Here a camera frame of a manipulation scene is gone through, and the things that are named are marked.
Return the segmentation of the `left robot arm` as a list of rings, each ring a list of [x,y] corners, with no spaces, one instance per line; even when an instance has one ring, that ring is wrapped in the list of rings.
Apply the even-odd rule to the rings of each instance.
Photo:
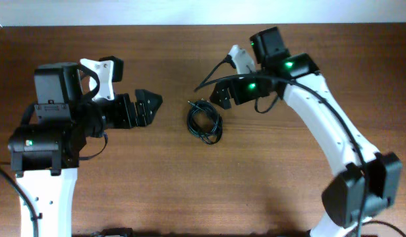
[[[37,100],[25,110],[9,138],[11,184],[20,198],[23,236],[70,236],[71,211],[80,152],[87,138],[107,138],[109,129],[150,125],[161,95],[136,90],[115,94],[123,77],[116,57],[39,66]]]

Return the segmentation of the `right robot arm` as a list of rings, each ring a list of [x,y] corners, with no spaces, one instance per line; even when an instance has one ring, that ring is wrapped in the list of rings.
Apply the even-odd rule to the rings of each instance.
[[[351,122],[306,53],[290,54],[277,28],[251,36],[252,51],[232,46],[225,62],[237,72],[214,81],[210,101],[223,109],[275,93],[306,124],[324,152],[333,180],[322,192],[325,209],[309,236],[359,236],[395,203],[402,164],[383,154]]]

